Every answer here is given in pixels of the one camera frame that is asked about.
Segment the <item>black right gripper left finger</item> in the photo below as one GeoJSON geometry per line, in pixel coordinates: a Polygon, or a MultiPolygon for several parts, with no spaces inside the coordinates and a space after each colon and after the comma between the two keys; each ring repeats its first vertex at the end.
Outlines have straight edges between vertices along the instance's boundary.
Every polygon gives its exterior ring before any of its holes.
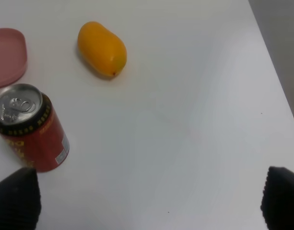
{"type": "Polygon", "coordinates": [[[40,213],[35,169],[21,168],[0,181],[0,230],[34,230],[40,213]]]}

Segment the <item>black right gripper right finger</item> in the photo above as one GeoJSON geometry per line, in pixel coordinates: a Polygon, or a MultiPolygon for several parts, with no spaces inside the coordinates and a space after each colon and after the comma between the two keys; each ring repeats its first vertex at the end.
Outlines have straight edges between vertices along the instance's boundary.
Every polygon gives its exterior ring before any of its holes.
{"type": "Polygon", "coordinates": [[[294,230],[294,172],[269,167],[260,209],[270,230],[294,230]]]}

